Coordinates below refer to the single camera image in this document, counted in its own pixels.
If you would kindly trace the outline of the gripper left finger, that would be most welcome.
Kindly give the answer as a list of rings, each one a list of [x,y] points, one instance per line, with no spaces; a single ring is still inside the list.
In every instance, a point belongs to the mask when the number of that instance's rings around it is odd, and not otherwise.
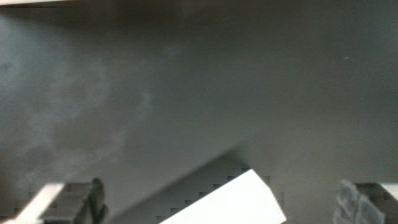
[[[107,224],[105,184],[48,183],[16,215],[0,224]]]

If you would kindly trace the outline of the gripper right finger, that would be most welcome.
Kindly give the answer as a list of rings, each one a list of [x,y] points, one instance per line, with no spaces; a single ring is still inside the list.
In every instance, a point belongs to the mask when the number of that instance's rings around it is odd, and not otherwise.
[[[334,224],[398,224],[398,183],[340,182]]]

